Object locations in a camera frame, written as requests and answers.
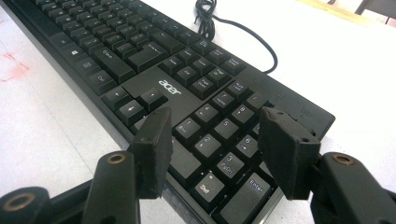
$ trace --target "shift key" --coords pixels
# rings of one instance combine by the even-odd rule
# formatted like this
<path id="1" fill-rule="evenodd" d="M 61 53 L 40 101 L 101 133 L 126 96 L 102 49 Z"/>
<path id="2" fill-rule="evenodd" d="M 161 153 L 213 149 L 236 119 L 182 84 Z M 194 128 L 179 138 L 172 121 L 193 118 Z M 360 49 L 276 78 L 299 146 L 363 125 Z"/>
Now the shift key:
<path id="1" fill-rule="evenodd" d="M 165 49 L 154 42 L 143 46 L 143 50 L 128 58 L 129 64 L 137 72 L 141 73 L 152 65 L 161 62 L 168 56 Z"/>
<path id="2" fill-rule="evenodd" d="M 253 173 L 213 217 L 218 223 L 251 223 L 271 194 L 270 185 Z"/>
<path id="3" fill-rule="evenodd" d="M 101 48 L 93 53 L 93 58 L 120 84 L 136 75 L 134 69 L 125 63 L 111 49 Z"/>

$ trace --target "keyboard frame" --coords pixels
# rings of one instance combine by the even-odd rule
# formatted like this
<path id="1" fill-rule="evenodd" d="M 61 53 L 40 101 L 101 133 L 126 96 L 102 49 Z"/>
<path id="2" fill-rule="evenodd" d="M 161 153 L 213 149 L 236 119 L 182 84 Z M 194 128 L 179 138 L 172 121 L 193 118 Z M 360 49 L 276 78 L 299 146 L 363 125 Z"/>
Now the keyboard frame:
<path id="1" fill-rule="evenodd" d="M 67 63 L 67 61 L 62 57 L 60 53 L 48 42 L 48 40 L 40 34 L 40 32 L 19 12 L 19 10 L 11 3 L 13 0 L 4 0 L 6 5 L 12 10 L 12 12 L 16 15 L 16 17 L 21 21 L 21 23 L 29 30 L 29 32 L 33 35 L 35 39 L 44 47 L 44 49 L 49 53 L 49 55 L 62 67 L 62 69 L 69 75 L 82 89 L 82 91 L 89 97 L 89 99 L 97 106 L 97 108 L 106 116 L 106 118 L 117 127 L 117 131 L 120 135 L 128 142 L 131 143 L 134 139 L 134 135 L 131 131 L 120 121 L 120 119 L 111 111 L 101 100 L 101 96 L 98 96 L 92 88 L 84 81 L 75 70 Z M 255 69 L 251 65 L 248 65 L 247 69 Z M 223 87 L 219 90 L 212 93 L 209 97 L 202 101 L 202 105 L 207 102 L 207 100 L 211 99 L 213 95 L 218 94 L 223 88 L 227 87 L 230 83 L 235 80 L 240 80 L 236 77 L 232 77 L 231 80 L 227 82 Z M 263 76 L 256 79 L 258 83 L 262 81 L 274 82 L 276 85 L 282 87 L 283 85 L 271 77 Z M 289 88 L 283 86 L 283 88 L 287 89 L 292 93 L 295 97 L 301 97 L 301 99 L 305 99 L 297 92 L 290 90 Z M 321 140 L 324 134 L 330 129 L 333 122 L 335 121 L 335 117 L 329 112 L 323 110 L 323 112 L 327 113 L 328 122 L 327 126 L 324 127 L 323 132 L 320 135 L 316 136 L 317 139 Z M 80 221 L 82 217 L 82 211 L 84 208 L 84 203 L 88 197 L 88 192 L 91 186 L 91 180 L 85 183 L 82 183 L 79 186 L 76 186 L 54 198 L 51 199 L 53 210 L 53 223 L 76 223 L 76 221 Z M 273 192 L 270 199 L 265 204 L 264 208 L 258 213 L 252 223 L 262 223 L 271 212 L 276 207 L 277 203 L 282 198 L 283 193 L 280 188 L 276 188 Z M 201 207 L 198 202 L 196 202 L 191 195 L 183 188 L 181 185 L 169 174 L 166 176 L 165 188 L 163 191 L 163 197 L 166 201 L 178 212 L 178 214 L 187 222 L 187 223 L 216 223 L 211 216 L 207 214 L 207 212 Z"/>

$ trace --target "keyboard cable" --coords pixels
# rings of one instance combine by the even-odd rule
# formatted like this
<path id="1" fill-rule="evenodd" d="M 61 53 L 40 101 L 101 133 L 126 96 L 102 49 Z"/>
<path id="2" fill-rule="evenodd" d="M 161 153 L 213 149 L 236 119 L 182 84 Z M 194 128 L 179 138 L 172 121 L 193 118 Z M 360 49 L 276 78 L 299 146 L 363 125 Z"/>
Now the keyboard cable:
<path id="1" fill-rule="evenodd" d="M 271 53 L 271 56 L 274 59 L 274 65 L 270 69 L 263 71 L 263 73 L 265 75 L 268 75 L 271 72 L 273 72 L 277 67 L 277 57 L 276 57 L 276 53 L 271 48 L 271 46 L 267 42 L 265 42 L 265 40 L 263 40 L 259 35 L 254 33 L 252 30 L 248 29 L 246 26 L 244 26 L 238 22 L 235 22 L 235 21 L 228 21 L 228 20 L 221 19 L 221 18 L 217 17 L 216 15 L 213 15 L 213 12 L 215 11 L 215 8 L 216 8 L 216 4 L 217 4 L 217 0 L 197 0 L 196 1 L 195 7 L 197 10 L 197 16 L 195 17 L 194 24 L 197 22 L 198 19 L 201 21 L 201 23 L 199 25 L 199 29 L 198 29 L 198 34 L 206 37 L 208 40 L 213 40 L 213 38 L 215 37 L 215 23 L 213 22 L 212 19 L 231 24 L 233 26 L 236 26 L 236 27 L 248 32 L 250 35 L 253 35 L 258 41 L 260 41 L 260 43 L 262 43 L 266 49 L 268 49 L 268 51 Z"/>

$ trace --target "black cable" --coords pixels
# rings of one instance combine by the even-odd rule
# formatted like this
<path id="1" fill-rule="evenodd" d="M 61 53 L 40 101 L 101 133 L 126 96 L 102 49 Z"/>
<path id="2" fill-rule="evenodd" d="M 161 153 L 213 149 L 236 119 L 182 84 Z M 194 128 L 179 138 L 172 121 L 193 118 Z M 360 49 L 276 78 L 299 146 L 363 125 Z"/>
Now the black cable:
<path id="1" fill-rule="evenodd" d="M 195 7 L 197 10 L 197 16 L 195 18 L 195 23 L 197 22 L 198 19 L 200 19 L 200 21 L 201 21 L 201 24 L 198 29 L 198 34 L 206 37 L 209 40 L 213 40 L 213 38 L 215 37 L 215 23 L 213 22 L 212 19 L 231 24 L 233 26 L 236 26 L 236 27 L 248 32 L 250 35 L 253 35 L 257 40 L 259 40 L 260 43 L 262 43 L 266 49 L 268 49 L 268 51 L 271 53 L 271 56 L 274 59 L 274 65 L 270 69 L 263 71 L 263 73 L 270 74 L 271 72 L 273 72 L 277 67 L 277 57 L 276 57 L 276 53 L 271 48 L 271 46 L 267 42 L 265 42 L 265 40 L 263 40 L 259 35 L 254 33 L 252 30 L 248 29 L 246 26 L 244 26 L 238 22 L 235 22 L 235 21 L 227 21 L 227 20 L 221 19 L 221 18 L 213 15 L 213 12 L 215 11 L 215 8 L 216 8 L 216 4 L 217 4 L 217 0 L 197 0 L 196 1 Z"/>

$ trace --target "table surface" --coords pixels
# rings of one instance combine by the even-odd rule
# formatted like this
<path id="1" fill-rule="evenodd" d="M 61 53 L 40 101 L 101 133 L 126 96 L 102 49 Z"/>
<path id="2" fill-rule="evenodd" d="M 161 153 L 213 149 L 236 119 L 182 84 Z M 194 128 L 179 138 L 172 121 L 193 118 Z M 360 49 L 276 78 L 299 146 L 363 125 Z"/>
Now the table surface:
<path id="1" fill-rule="evenodd" d="M 145 2 L 197 30 L 195 1 Z M 215 14 L 263 37 L 279 59 L 270 76 L 335 115 L 321 153 L 357 158 L 396 191 L 394 28 L 290 0 L 220 0 Z M 216 44 L 261 70 L 272 66 L 253 37 L 216 28 Z M 128 144 L 3 2 L 0 34 L 0 196 L 29 186 L 56 196 L 91 179 L 101 156 Z M 183 223 L 164 199 L 141 203 L 143 223 Z M 313 223 L 309 201 L 282 198 L 267 223 Z"/>

